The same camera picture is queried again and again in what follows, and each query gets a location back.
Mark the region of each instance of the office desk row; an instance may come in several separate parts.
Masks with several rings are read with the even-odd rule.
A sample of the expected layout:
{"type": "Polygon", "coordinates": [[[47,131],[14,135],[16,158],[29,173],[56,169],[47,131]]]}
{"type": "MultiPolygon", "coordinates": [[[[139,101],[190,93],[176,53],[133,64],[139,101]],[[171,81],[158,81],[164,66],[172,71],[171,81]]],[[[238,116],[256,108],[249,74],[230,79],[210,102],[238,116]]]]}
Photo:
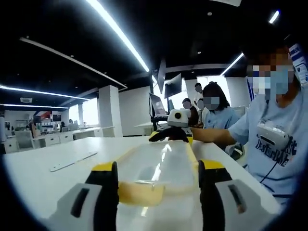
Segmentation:
{"type": "MultiPolygon", "coordinates": [[[[66,143],[73,140],[83,139],[86,137],[113,137],[114,136],[113,128],[114,127],[87,128],[75,131],[38,136],[33,139],[34,148],[37,149],[37,148],[49,147],[55,144],[66,143]]],[[[6,142],[4,143],[4,146],[5,146],[5,152],[7,154],[20,151],[15,136],[9,136],[6,142]]]]}

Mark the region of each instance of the black hair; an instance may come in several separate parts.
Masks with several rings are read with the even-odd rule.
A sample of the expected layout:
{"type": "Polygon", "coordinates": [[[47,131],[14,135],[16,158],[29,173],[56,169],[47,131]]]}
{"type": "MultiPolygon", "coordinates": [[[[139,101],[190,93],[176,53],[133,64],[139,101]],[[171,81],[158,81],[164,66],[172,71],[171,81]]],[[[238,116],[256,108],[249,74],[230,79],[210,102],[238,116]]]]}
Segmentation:
{"type": "Polygon", "coordinates": [[[287,48],[284,41],[286,36],[287,34],[272,24],[259,24],[240,39],[240,49],[250,65],[267,64],[271,54],[276,53],[278,49],[287,48]]]}
{"type": "Polygon", "coordinates": [[[192,104],[192,102],[191,102],[191,100],[190,100],[189,98],[185,98],[185,99],[183,100],[182,104],[185,103],[185,102],[190,102],[190,103],[192,104]]]}
{"type": "Polygon", "coordinates": [[[199,114],[194,106],[190,107],[191,116],[188,118],[188,126],[194,126],[198,124],[199,114]]]}
{"type": "Polygon", "coordinates": [[[203,97],[219,97],[219,106],[217,110],[221,111],[224,108],[230,106],[225,93],[223,93],[221,87],[217,82],[210,82],[203,89],[203,97]]]}

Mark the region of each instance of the hand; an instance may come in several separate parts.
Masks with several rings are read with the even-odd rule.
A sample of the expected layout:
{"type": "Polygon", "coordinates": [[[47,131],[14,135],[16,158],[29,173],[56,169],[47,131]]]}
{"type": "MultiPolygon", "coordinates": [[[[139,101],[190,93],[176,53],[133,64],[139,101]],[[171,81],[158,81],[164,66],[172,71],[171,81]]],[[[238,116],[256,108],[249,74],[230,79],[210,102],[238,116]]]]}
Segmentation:
{"type": "Polygon", "coordinates": [[[194,126],[192,126],[193,128],[203,128],[203,123],[201,122],[201,123],[199,123],[199,124],[197,124],[197,125],[194,125],[194,126]]]}

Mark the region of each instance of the white pillar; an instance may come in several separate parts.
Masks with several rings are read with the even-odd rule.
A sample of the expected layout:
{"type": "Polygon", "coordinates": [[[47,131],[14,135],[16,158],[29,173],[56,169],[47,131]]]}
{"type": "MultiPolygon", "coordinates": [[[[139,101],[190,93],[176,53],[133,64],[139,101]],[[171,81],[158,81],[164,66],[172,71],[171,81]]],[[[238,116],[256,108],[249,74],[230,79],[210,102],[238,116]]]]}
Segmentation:
{"type": "Polygon", "coordinates": [[[118,88],[109,85],[99,89],[98,104],[101,127],[114,126],[115,137],[122,137],[118,88]]]}
{"type": "Polygon", "coordinates": [[[79,125],[83,127],[82,104],[78,104],[79,125]]]}
{"type": "Polygon", "coordinates": [[[193,99],[196,95],[196,90],[195,90],[194,86],[197,83],[197,79],[190,79],[190,80],[186,80],[185,82],[186,82],[186,89],[187,89],[188,98],[193,103],[193,99]]]}

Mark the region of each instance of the cable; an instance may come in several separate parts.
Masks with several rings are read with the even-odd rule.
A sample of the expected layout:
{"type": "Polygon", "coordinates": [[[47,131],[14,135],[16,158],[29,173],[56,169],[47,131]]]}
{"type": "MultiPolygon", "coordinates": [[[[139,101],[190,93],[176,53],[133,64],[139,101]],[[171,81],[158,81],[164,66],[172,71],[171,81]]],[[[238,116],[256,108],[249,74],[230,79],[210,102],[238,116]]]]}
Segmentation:
{"type": "MultiPolygon", "coordinates": [[[[290,137],[290,140],[289,140],[288,144],[285,146],[284,149],[281,150],[281,152],[285,152],[285,150],[287,149],[287,147],[291,144],[292,140],[293,140],[293,136],[290,137]]],[[[278,163],[278,162],[276,162],[276,163],[274,164],[274,166],[273,166],[273,167],[271,168],[271,170],[266,174],[266,176],[260,181],[260,183],[262,183],[262,182],[268,177],[268,175],[273,171],[273,169],[275,168],[275,166],[276,166],[277,163],[278,163]]]]}

